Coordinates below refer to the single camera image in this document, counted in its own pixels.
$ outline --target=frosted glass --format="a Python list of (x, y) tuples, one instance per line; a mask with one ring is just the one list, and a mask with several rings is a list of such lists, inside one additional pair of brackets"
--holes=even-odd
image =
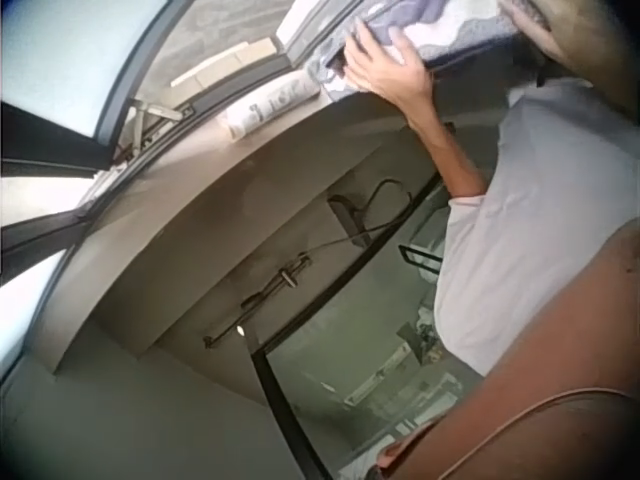
[(2, 18), (2, 99), (91, 137), (166, 0), (14, 0)]
[(51, 255), (0, 288), (0, 377), (19, 355), (42, 292), (63, 253)]

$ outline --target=fingers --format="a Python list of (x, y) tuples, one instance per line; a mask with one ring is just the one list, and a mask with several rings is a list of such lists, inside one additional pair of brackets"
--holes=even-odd
[(524, 33), (543, 53), (560, 63), (565, 62), (564, 52), (549, 30), (546, 30), (509, 0), (500, 0), (500, 7), (518, 30)]
[(393, 45), (398, 49), (405, 65), (422, 65), (422, 58), (409, 37), (407, 37), (398, 27), (389, 29), (389, 37)]
[(356, 73), (349, 65), (344, 67), (344, 80), (351, 88), (371, 92), (371, 83), (362, 75)]
[(386, 58), (387, 52), (380, 46), (378, 41), (373, 37), (371, 30), (359, 18), (356, 19), (356, 31), (362, 48), (369, 54), (373, 60)]
[(344, 47), (344, 57), (349, 67), (360, 75), (364, 75), (371, 64), (369, 56), (360, 50), (360, 47), (351, 35), (347, 36)]

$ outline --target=sleeve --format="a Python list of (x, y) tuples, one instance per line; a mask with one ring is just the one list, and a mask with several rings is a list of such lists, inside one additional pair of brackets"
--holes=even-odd
[(440, 276), (443, 283), (446, 283), (446, 280), (442, 277), (450, 277), (462, 261), (462, 253), (471, 237), (484, 198), (485, 196), (481, 195), (449, 200), (451, 213), (444, 237), (445, 262)]

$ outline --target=towel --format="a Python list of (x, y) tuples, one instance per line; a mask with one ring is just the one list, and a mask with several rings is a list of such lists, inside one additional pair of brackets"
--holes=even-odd
[[(528, 0), (514, 1), (543, 23)], [(412, 40), (430, 69), (438, 70), (505, 43), (518, 34), (497, 0), (364, 0), (311, 55), (305, 67), (335, 101), (355, 92), (336, 73), (344, 40), (362, 18), (395, 58), (388, 27), (398, 26)]]

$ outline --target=person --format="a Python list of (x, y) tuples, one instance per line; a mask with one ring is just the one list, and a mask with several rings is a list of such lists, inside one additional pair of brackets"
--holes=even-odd
[[(362, 22), (357, 32), (359, 42), (346, 41), (345, 80), (406, 116), (451, 196), (436, 330), (447, 350), (486, 375), (611, 234), (639, 214), (640, 132), (577, 81), (530, 88), (500, 126), (488, 184), (439, 120), (434, 79), (411, 41), (391, 29), (398, 62)], [(552, 41), (543, 46), (562, 60)]]
[[(506, 8), (564, 63), (549, 32)], [(640, 131), (582, 82), (531, 88), (501, 124), (489, 184), (438, 119), (434, 79), (410, 40), (390, 31), (397, 62), (362, 22), (357, 32), (359, 42), (347, 39), (345, 80), (398, 107), (451, 196), (437, 331), (487, 376), (461, 407), (385, 448), (365, 478), (596, 478), (603, 445), (620, 446), (637, 421), (637, 404), (609, 407), (612, 392), (640, 392)], [(504, 432), (489, 460), (480, 451), (451, 469), (536, 402), (604, 387), (611, 397), (549, 408)]]

